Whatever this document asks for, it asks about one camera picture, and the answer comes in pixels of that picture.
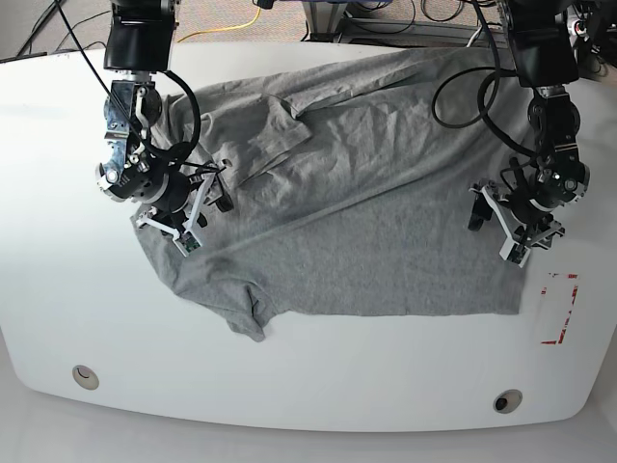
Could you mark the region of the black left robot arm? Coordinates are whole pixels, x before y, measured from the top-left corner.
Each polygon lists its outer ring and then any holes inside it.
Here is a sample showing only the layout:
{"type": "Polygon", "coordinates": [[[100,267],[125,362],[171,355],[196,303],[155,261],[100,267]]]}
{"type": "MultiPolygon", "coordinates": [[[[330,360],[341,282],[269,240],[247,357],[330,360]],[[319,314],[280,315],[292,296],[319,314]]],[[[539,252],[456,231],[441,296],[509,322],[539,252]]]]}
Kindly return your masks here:
{"type": "Polygon", "coordinates": [[[556,208],[582,198],[590,171],[580,161],[576,136],[580,115],[566,85],[577,81],[577,61],[570,45],[567,1],[501,1],[498,4],[504,36],[514,66],[505,69],[498,57],[488,68],[477,94],[478,114],[515,156],[502,176],[513,183],[481,179],[471,187],[475,195],[469,229],[477,232],[497,218],[505,241],[502,259],[524,266],[534,249],[547,250],[565,230],[553,217],[556,208]],[[534,132],[531,149],[513,141],[491,120],[489,111],[503,78],[516,78],[533,93],[527,116],[534,132]]]}

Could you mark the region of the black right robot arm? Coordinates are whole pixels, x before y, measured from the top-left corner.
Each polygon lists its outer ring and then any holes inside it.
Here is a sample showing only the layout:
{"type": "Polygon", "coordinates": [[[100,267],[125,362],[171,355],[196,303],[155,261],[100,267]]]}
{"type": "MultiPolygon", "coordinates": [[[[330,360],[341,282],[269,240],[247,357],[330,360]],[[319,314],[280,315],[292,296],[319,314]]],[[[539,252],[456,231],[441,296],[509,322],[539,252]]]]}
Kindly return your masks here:
{"type": "Polygon", "coordinates": [[[115,1],[110,37],[104,57],[107,70],[123,77],[106,87],[105,139],[110,159],[98,166],[97,184],[115,201],[134,200],[147,206],[135,221],[137,228],[152,227],[169,237],[184,256],[202,244],[207,220],[202,209],[215,204],[221,211],[233,203],[221,178],[223,165],[207,161],[184,174],[197,147],[201,128],[170,147],[158,148],[151,132],[162,115],[162,97],[151,77],[165,74],[185,93],[190,113],[199,115],[197,98],[189,86],[169,69],[176,29],[175,1],[115,1]]]}

